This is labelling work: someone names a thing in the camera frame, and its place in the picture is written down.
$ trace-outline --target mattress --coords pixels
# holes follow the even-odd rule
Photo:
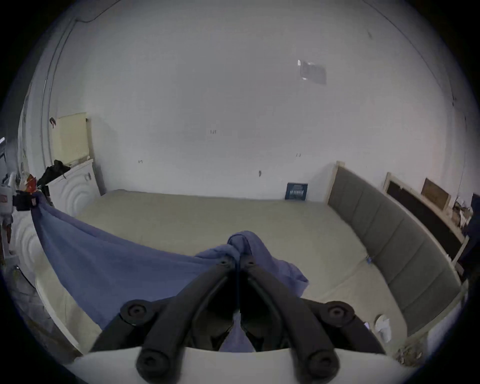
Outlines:
[[[342,284],[350,287],[349,280],[358,284],[353,276],[367,258],[365,247],[351,227],[323,203],[119,190],[96,199],[77,218],[142,245],[191,256],[225,244],[236,232],[255,232],[272,256],[294,263],[305,274],[310,285],[303,297],[315,301],[333,295]],[[373,265],[369,270],[374,270],[372,273],[376,276],[372,280],[373,290],[383,292],[384,303],[378,304],[380,308],[375,310],[380,312],[375,314],[385,313],[381,311],[383,306],[397,316],[390,310],[396,306],[395,300],[380,272]],[[61,286],[46,258],[36,271],[36,283],[59,321],[77,341],[77,348],[82,353],[87,352],[100,329]],[[401,323],[403,317],[399,316],[398,323]]]

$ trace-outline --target white cabinet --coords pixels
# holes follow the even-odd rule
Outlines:
[[[54,207],[73,217],[100,197],[92,159],[73,167],[47,185]]]
[[[55,208],[70,216],[76,216],[100,197],[93,173],[93,160],[71,168],[63,176],[48,183],[48,189]],[[35,285],[35,267],[42,257],[43,249],[30,212],[14,211],[10,249],[18,256],[18,265],[25,277]]]

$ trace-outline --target white wall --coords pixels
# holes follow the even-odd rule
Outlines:
[[[391,171],[455,197],[467,143],[469,202],[480,119],[468,84],[405,4],[372,4],[403,33],[363,1],[121,0],[72,30],[50,115],[87,112],[107,190],[276,199],[295,181],[321,200],[343,160],[378,187]],[[302,80],[298,60],[324,65],[327,84]]]

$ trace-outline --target wooden board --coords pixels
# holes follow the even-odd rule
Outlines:
[[[421,194],[444,211],[448,207],[451,196],[433,181],[425,178]]]
[[[390,172],[387,173],[384,192],[402,204],[427,228],[451,260],[457,260],[465,237],[444,211]]]

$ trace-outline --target bed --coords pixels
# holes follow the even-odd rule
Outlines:
[[[309,279],[303,297],[343,300],[371,326],[390,318],[393,354],[407,326],[378,268],[352,228],[329,205],[299,201],[246,200],[112,191],[94,200],[77,218],[121,238],[155,249],[195,255],[250,230],[271,254],[294,263]],[[101,332],[62,287],[45,255],[36,267],[36,286],[67,338],[86,353]]]

